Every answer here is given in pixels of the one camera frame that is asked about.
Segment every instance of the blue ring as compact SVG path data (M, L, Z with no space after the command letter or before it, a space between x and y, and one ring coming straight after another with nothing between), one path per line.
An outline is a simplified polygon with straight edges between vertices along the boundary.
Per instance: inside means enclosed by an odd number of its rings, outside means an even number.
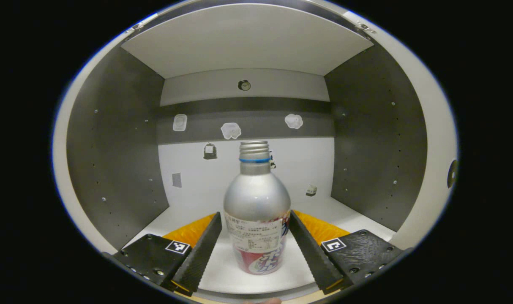
M270 158L264 158L262 160L245 160L240 158L240 162L242 163L267 163L270 161Z

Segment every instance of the silver bottle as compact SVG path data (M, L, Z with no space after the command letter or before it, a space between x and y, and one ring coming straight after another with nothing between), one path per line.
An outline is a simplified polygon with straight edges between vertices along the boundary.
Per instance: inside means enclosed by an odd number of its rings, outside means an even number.
M240 145L240 174L224 195L224 215L241 269L252 274L276 271L282 261L291 200L270 171L267 141Z

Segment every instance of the nutrition label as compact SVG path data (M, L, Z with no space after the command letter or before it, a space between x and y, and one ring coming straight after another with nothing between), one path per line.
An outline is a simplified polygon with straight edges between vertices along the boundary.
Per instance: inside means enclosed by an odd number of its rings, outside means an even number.
M262 253L275 250L282 234L282 219L272 222L253 222L224 214L233 245L239 250Z

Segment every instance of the black background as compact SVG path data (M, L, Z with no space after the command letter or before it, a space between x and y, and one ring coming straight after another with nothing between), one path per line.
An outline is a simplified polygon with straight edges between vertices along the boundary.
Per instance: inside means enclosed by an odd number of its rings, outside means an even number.
M417 250L387 275L352 294L348 302L451 301L513 296L513 177L495 166L496 150L506 138L501 119L511 117L513 77L493 72L513 67L496 8L459 2L344 2L409 47L434 73L450 99L461 141L460 171L451 203ZM513 19L513 7L504 8ZM65 213L52 177L50 148L59 99L83 64L119 33L167 1L79 0L54 3L13 2L18 37L6 52L11 94L18 96L16 150L19 177L1 193L8 206L0 214L0 302L171 302L137 284L95 252Z

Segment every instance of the enclosure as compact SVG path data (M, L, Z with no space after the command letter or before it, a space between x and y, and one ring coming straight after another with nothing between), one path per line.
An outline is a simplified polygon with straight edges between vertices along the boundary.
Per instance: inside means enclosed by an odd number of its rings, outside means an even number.
M56 119L56 183L78 229L115 254L221 212L239 144L253 139L268 140L292 209L403 250L436 223L457 171L446 96L384 29L324 1L189 0L77 75ZM287 242L282 268L254 276L237 269L223 229L190 299L324 298Z

